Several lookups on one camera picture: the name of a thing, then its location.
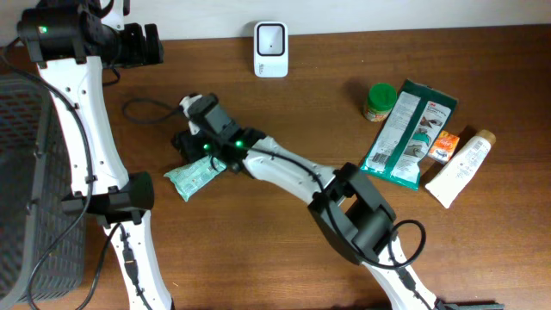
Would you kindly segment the green white gloves package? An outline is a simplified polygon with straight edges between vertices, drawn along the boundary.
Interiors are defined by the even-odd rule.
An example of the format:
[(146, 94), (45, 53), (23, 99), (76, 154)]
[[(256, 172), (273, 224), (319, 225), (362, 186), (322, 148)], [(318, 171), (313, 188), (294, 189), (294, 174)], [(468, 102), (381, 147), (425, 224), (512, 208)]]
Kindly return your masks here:
[(457, 98), (407, 79), (361, 170), (417, 190), (420, 163), (429, 154), (457, 104)]

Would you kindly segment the green lid jar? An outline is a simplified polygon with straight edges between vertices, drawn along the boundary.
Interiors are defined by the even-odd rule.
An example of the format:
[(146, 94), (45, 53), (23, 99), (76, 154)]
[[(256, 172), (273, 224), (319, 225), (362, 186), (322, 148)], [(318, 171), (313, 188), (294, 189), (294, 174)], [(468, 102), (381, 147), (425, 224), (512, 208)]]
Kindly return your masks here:
[(397, 101), (397, 91), (391, 84), (374, 84), (368, 92), (363, 114), (368, 121), (384, 121)]

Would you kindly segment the orange tissue packet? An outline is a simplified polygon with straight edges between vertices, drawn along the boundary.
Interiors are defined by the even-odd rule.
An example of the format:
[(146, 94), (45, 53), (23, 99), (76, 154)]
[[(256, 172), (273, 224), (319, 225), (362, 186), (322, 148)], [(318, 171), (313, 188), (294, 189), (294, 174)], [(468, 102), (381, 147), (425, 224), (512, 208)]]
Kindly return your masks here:
[(428, 156), (441, 164), (447, 164), (455, 153), (460, 137), (442, 130)]

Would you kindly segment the mint green snack packet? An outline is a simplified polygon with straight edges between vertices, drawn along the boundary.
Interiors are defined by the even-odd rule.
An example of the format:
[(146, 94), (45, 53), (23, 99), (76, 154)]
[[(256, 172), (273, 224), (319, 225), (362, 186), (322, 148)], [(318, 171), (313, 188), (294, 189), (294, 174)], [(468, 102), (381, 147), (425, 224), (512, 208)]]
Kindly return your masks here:
[(189, 198), (214, 180), (226, 165), (212, 156), (206, 156), (192, 164), (170, 170), (164, 174), (175, 186), (177, 193), (187, 202)]

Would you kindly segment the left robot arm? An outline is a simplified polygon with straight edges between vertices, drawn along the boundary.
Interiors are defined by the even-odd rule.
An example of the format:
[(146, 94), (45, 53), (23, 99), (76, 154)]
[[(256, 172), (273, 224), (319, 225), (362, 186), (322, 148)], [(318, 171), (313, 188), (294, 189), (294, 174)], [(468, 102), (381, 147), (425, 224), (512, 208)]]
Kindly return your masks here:
[(152, 178), (123, 165), (104, 102), (104, 71), (163, 61), (156, 25), (126, 23), (129, 12), (128, 1), (41, 1), (23, 11), (17, 33), (38, 68), (32, 81), (52, 96), (69, 154), (64, 211), (96, 217), (115, 250), (130, 308), (172, 309), (152, 241)]

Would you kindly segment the white lotion tube gold cap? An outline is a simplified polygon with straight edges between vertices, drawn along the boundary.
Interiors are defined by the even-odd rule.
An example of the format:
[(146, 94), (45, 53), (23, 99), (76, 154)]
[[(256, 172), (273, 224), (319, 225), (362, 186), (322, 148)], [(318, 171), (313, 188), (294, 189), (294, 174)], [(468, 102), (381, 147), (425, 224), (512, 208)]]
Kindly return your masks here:
[(496, 140), (494, 133), (485, 129), (480, 130), (425, 185), (425, 188), (444, 208), (450, 208), (454, 199), (473, 179)]

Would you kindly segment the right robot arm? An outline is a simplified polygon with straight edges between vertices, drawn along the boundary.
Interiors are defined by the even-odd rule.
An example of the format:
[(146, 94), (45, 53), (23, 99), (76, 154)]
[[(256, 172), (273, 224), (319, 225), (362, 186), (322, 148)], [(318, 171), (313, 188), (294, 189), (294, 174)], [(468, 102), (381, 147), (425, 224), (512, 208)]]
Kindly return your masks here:
[(344, 259), (369, 270), (393, 309), (473, 309), (473, 303), (448, 303), (421, 282), (412, 263), (427, 235), (417, 220), (396, 214), (359, 168), (316, 164), (281, 147), (274, 138), (241, 127), (216, 95), (184, 97), (177, 112), (189, 121), (187, 155), (203, 152), (235, 173), (272, 183), (307, 205), (319, 230)]

